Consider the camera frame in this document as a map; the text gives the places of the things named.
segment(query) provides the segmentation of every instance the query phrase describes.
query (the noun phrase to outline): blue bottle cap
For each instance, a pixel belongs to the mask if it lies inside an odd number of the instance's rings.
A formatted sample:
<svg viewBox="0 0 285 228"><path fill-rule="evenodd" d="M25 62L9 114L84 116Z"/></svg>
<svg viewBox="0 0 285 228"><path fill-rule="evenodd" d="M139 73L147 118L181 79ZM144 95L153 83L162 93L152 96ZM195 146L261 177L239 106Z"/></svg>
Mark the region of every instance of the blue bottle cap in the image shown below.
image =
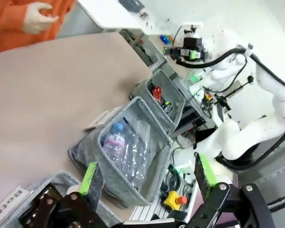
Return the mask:
<svg viewBox="0 0 285 228"><path fill-rule="evenodd" d="M124 129L124 126L121 123L114 123L112 126L112 130L115 130L117 132L122 132Z"/></svg>

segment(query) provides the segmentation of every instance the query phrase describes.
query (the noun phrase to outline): bottle cap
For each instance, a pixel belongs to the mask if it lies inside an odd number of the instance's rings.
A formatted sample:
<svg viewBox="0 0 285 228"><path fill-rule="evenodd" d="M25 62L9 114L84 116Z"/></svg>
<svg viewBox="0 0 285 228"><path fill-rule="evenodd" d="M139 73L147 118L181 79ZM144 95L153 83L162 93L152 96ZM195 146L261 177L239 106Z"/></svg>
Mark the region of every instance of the bottle cap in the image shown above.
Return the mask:
<svg viewBox="0 0 285 228"><path fill-rule="evenodd" d="M181 197L178 197L175 201L177 204L186 204L187 203L187 197L181 196Z"/></svg>
<svg viewBox="0 0 285 228"><path fill-rule="evenodd" d="M114 123L112 126L112 129L118 132L122 132L124 129L124 126L121 123Z"/></svg>

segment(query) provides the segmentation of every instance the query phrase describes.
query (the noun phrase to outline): orange shirt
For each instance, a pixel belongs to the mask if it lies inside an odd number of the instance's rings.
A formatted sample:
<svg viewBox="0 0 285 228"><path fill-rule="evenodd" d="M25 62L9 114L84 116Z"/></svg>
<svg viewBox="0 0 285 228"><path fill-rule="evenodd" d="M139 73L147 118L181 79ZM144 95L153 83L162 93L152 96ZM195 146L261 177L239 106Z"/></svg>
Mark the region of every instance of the orange shirt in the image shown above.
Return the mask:
<svg viewBox="0 0 285 228"><path fill-rule="evenodd" d="M53 6L51 10L42 10L41 14L59 16L58 22L46 31L32 35L21 31L27 10L27 4L46 2ZM12 48L54 39L59 32L63 17L68 13L76 0L0 0L0 52Z"/></svg>

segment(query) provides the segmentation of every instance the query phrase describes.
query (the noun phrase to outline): person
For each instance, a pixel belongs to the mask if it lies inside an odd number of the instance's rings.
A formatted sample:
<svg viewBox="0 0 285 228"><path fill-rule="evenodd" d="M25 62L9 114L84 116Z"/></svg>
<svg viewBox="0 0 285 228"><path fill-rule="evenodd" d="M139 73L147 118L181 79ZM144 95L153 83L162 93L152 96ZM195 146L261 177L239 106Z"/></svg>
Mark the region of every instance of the person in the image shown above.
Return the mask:
<svg viewBox="0 0 285 228"><path fill-rule="evenodd" d="M0 0L0 52L54 39L75 0Z"/></svg>

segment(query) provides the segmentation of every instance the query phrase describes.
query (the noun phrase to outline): brown tabletop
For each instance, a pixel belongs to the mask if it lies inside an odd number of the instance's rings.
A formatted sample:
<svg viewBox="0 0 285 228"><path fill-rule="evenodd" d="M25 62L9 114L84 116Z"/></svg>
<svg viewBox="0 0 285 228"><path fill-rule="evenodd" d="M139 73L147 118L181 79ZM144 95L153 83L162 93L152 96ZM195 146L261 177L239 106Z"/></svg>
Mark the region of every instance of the brown tabletop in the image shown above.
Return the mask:
<svg viewBox="0 0 285 228"><path fill-rule="evenodd" d="M0 202L60 170L81 178L67 150L102 111L125 104L148 67L118 33L0 53Z"/></svg>

